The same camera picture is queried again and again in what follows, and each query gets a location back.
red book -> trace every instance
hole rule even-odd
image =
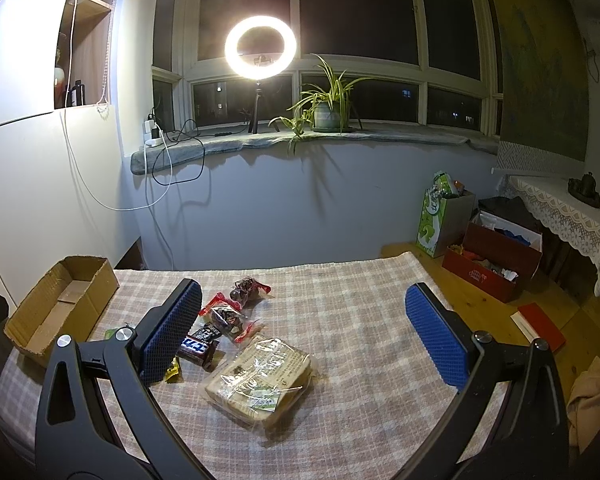
[[[529,303],[528,305],[523,305],[518,308],[518,313],[520,313],[526,321],[526,323],[531,327],[532,330],[528,330],[528,327],[523,328],[518,324],[518,320],[514,316],[512,317],[513,321],[520,327],[520,330],[525,334],[526,338],[529,339],[529,342],[533,340],[533,336],[536,334],[547,341],[549,343],[549,348],[551,348],[552,352],[555,352],[558,348],[560,348],[565,342],[566,339],[562,335],[562,332],[558,330],[558,327],[554,324],[549,316],[544,313],[544,311],[535,303]]]

bolt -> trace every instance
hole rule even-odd
[[[538,350],[541,350],[543,352],[549,349],[549,343],[547,343],[547,341],[545,341],[544,339],[536,339],[534,345],[536,345],[536,348]]]
[[[474,337],[478,340],[478,343],[482,344],[487,344],[493,341],[493,336],[484,330],[478,330],[477,332],[474,332]]]
[[[58,346],[59,346],[60,348],[64,348],[64,347],[65,347],[65,346],[67,346],[67,345],[68,345],[70,342],[71,342],[71,336],[70,336],[70,335],[68,335],[68,334],[61,335],[61,336],[58,338]]]
[[[116,339],[118,341],[126,341],[132,335],[133,331],[130,328],[121,328],[116,332]]]

white logo on red box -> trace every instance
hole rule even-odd
[[[473,278],[476,282],[483,282],[484,280],[487,279],[487,276],[483,273],[481,273],[479,270],[472,270],[471,272],[469,272],[469,277]]]

blue gripper pad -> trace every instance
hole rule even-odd
[[[172,294],[163,306],[155,307],[166,309],[166,312],[141,349],[139,376],[145,386],[164,379],[173,357],[198,317],[202,305],[202,290],[198,282],[188,281],[177,298],[173,298]]]
[[[429,352],[442,380],[461,390],[469,379],[471,371],[467,365],[466,350],[438,312],[433,301],[444,309],[432,292],[427,297],[421,286],[411,285],[404,297],[407,317]]]

illuminated ring light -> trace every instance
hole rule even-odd
[[[238,54],[238,41],[245,32],[256,27],[270,27],[278,31],[282,39],[285,41],[285,48],[282,56],[274,63],[267,66],[256,66],[254,64],[245,63],[242,56]],[[277,18],[271,16],[251,16],[246,20],[242,20],[226,37],[224,44],[224,56],[232,70],[247,79],[261,80],[267,77],[272,77],[282,72],[289,66],[294,56],[296,55],[296,37],[289,26]]]

